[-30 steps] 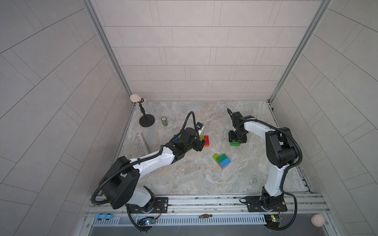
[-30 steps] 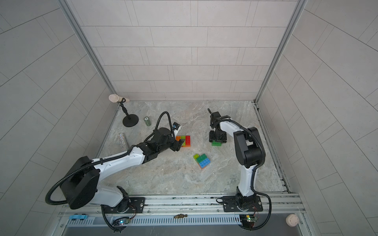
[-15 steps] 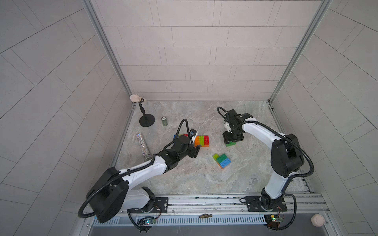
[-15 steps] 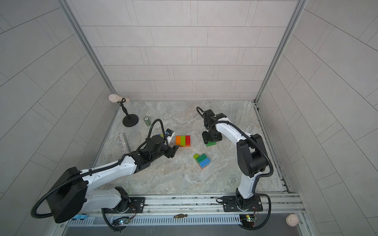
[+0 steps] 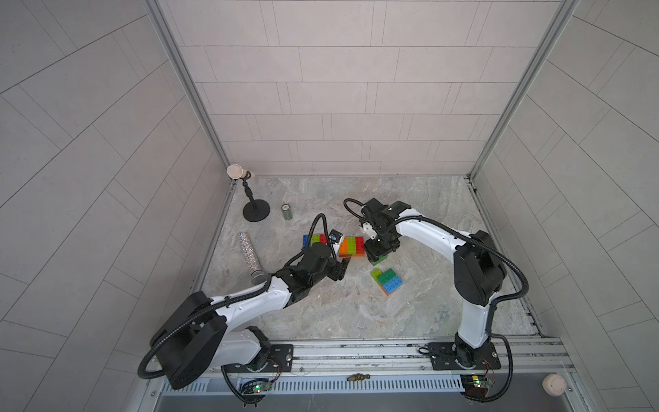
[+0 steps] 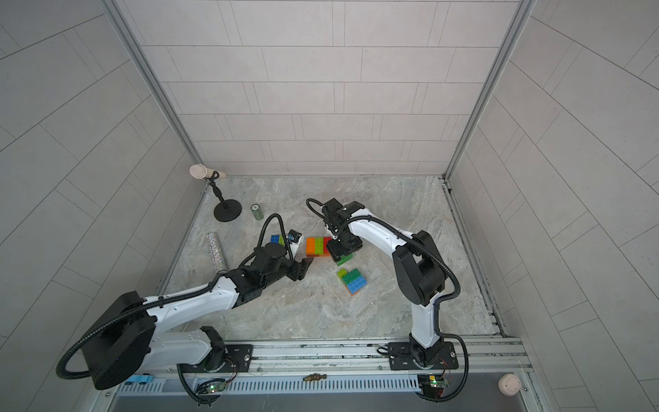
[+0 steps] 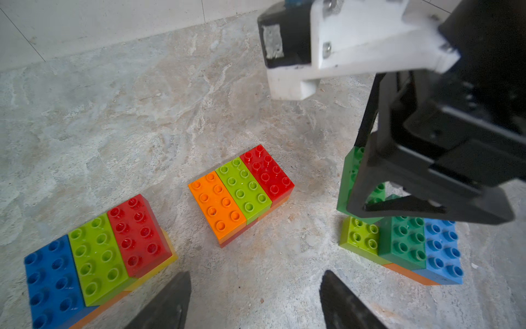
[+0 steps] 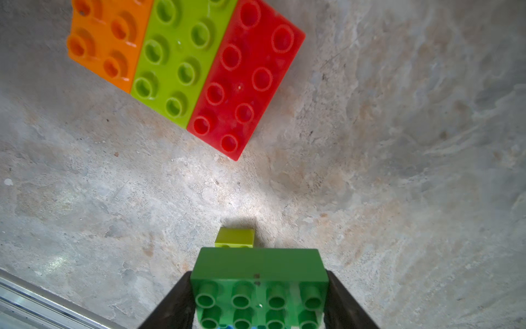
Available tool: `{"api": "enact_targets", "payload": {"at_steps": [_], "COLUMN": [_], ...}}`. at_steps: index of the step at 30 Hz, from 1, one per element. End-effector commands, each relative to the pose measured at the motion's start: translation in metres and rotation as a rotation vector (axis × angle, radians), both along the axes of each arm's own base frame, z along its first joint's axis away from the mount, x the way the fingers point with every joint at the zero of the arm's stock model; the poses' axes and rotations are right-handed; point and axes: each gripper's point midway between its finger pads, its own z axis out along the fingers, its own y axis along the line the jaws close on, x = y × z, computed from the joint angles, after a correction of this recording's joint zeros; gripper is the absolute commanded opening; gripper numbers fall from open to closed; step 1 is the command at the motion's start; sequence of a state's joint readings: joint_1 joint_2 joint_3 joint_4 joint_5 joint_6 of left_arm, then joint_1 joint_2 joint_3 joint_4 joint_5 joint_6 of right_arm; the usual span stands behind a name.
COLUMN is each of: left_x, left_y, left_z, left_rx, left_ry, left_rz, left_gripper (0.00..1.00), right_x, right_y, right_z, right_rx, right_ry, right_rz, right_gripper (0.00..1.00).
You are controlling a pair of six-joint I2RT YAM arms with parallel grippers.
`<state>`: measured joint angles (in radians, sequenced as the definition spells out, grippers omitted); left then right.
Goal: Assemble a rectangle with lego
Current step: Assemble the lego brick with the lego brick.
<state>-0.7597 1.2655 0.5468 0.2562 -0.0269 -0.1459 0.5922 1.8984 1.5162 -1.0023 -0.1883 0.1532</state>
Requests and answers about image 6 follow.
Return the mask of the long orange lego brick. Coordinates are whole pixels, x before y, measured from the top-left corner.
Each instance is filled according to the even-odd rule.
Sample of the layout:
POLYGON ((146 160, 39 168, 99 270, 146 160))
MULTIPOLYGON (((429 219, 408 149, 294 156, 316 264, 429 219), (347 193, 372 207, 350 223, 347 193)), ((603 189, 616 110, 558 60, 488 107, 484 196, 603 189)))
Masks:
POLYGON ((316 239, 314 237, 307 238, 307 243, 305 244, 305 253, 307 256, 316 256, 316 239))

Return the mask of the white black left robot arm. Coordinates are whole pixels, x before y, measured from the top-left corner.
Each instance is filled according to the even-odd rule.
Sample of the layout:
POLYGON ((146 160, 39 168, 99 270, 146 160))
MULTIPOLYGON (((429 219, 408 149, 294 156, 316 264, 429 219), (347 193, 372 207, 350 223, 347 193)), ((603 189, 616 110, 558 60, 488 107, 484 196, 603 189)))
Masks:
POLYGON ((121 295, 62 355, 60 379, 92 379, 98 390, 110 389, 137 373, 183 365, 214 372, 228 364, 228 348, 219 332, 203 326, 195 332, 177 327, 211 312, 228 311, 257 299, 277 281, 302 280, 310 257, 297 261, 284 245, 258 247, 250 264, 219 271, 202 286, 171 295, 142 298, 121 295))

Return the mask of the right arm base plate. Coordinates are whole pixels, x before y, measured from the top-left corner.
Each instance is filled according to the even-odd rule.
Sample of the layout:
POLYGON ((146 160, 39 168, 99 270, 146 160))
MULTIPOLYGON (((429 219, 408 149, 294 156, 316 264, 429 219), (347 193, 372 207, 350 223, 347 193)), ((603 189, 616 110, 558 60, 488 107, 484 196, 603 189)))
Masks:
POLYGON ((392 342, 377 348, 377 352, 389 361, 392 371, 442 371, 459 368, 454 345, 448 341, 438 341, 431 348, 423 348, 416 341, 392 342))

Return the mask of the dark green lego brick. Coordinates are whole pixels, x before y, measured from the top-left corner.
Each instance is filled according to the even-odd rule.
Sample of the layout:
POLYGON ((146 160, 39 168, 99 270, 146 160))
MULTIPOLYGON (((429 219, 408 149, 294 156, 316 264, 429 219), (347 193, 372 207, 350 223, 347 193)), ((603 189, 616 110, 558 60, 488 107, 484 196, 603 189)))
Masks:
POLYGON ((341 280, 342 280, 343 284, 346 285, 348 282, 352 281, 353 279, 355 279, 358 276, 362 276, 360 271, 357 270, 357 269, 353 269, 351 271, 348 271, 348 274, 341 280))
POLYGON ((347 256, 341 257, 339 261, 336 262, 337 266, 341 266, 343 264, 346 264, 346 262, 350 261, 354 257, 353 254, 349 254, 347 256))

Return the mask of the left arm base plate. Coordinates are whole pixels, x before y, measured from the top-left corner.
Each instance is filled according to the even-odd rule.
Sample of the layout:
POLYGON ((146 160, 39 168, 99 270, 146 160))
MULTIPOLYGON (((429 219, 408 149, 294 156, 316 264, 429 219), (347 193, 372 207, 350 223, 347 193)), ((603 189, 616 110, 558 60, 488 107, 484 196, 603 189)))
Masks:
POLYGON ((183 364, 181 369, 184 374, 247 373, 253 350, 250 344, 230 344, 223 352, 214 348, 199 364, 183 364))

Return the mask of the red lego brick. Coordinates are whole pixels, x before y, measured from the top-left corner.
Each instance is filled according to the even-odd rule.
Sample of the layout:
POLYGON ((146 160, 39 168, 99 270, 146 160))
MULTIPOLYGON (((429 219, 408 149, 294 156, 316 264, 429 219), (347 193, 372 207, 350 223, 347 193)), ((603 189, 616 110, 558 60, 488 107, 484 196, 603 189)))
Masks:
POLYGON ((332 240, 331 237, 324 237, 324 244, 323 244, 323 253, 324 256, 330 256, 331 252, 329 250, 328 244, 332 240))

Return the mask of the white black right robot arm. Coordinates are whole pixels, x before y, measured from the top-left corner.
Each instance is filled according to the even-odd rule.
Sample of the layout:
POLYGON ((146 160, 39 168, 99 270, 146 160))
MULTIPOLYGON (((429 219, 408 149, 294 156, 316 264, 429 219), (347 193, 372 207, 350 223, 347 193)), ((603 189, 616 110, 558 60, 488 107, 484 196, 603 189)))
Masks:
POLYGON ((442 351, 449 344, 440 330, 439 308, 442 302, 458 297, 461 286, 432 236, 396 228, 359 202, 342 205, 333 198, 321 205, 319 216, 331 233, 327 247, 335 262, 362 249, 365 240, 391 257, 398 288, 412 307, 412 359, 424 368, 447 361, 442 351))

